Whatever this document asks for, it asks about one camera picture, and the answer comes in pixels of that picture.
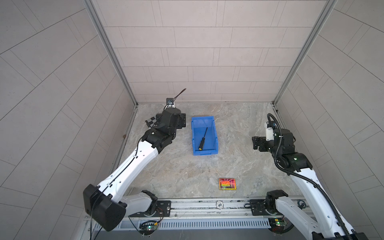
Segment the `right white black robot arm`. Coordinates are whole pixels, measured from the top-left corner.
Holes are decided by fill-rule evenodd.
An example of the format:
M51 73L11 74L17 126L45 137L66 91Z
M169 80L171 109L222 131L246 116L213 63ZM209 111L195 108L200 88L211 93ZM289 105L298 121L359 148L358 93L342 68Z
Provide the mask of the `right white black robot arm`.
M283 190L267 192L266 212L286 217L307 240L366 240L365 233L357 232L337 209L308 158L295 150L293 133L281 128L273 115L267 117L266 135L253 137L253 148L271 153L275 166L299 187L314 217L306 214Z

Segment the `black yellow screwdriver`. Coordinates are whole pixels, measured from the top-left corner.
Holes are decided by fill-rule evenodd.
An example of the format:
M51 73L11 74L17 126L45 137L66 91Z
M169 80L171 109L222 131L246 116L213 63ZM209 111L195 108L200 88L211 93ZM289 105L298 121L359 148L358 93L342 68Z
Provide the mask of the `black yellow screwdriver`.
M202 137L202 140L199 144L199 151L202 151L204 149L207 131L208 131L208 128L206 128L204 136Z

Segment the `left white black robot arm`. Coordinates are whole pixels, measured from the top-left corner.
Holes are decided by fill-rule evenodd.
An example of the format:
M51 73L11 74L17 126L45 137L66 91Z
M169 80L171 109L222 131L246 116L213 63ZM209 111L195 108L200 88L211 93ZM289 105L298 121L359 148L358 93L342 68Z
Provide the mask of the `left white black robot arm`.
M125 215L156 212L158 198L142 191L122 202L124 193L144 167L176 138L177 130L186 126L186 114L175 107L176 98L168 98L163 112L146 121L148 130L139 138L130 156L98 185L83 191L85 210L107 232L113 230Z

